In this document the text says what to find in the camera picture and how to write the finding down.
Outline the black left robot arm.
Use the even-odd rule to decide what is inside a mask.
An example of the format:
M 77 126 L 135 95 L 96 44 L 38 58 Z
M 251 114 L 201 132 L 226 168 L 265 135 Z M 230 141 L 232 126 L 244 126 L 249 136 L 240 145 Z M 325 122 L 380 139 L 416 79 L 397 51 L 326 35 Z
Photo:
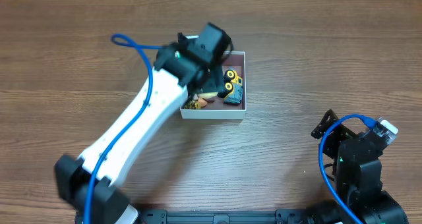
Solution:
M 153 48 L 124 34 L 111 41 L 135 49 L 146 65 L 146 82 L 117 120 L 77 158 L 62 155 L 54 166 L 59 196 L 76 211 L 76 223 L 136 223 L 139 212 L 118 189 L 159 128 L 195 94 L 223 86 L 222 63 L 233 51 L 225 31 L 208 23 L 197 37 Z

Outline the yellow wheel-shaped toy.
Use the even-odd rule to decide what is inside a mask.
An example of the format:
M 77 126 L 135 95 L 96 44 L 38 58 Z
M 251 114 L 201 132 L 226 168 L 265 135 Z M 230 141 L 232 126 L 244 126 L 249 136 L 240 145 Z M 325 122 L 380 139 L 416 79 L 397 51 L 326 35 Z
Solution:
M 197 100 L 190 100 L 183 106 L 183 109 L 201 109 L 201 104 Z

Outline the yellow plush duck toy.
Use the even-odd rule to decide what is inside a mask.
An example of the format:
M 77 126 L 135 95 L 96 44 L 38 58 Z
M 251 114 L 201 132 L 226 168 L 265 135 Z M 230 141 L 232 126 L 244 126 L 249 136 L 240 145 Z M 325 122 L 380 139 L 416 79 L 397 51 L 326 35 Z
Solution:
M 196 107 L 202 109 L 206 107 L 209 103 L 214 103 L 217 98 L 217 92 L 207 92 L 201 94 L 195 94 L 193 97 L 193 102 Z

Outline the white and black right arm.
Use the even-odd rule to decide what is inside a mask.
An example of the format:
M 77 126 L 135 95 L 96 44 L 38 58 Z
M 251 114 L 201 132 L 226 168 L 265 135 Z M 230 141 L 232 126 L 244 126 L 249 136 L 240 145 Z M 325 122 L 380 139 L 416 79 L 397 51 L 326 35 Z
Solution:
M 333 196 L 305 210 L 305 223 L 408 224 L 402 207 L 382 188 L 380 157 L 398 135 L 386 119 L 339 118 L 328 110 L 311 133 L 318 166 Z

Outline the grey and yellow toy truck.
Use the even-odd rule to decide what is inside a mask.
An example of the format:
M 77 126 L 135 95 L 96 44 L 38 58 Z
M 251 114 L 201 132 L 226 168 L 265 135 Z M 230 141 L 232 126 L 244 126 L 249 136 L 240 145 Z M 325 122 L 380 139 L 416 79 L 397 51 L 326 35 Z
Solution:
M 243 100 L 243 79 L 234 69 L 224 73 L 224 89 L 218 93 L 225 104 L 240 105 Z

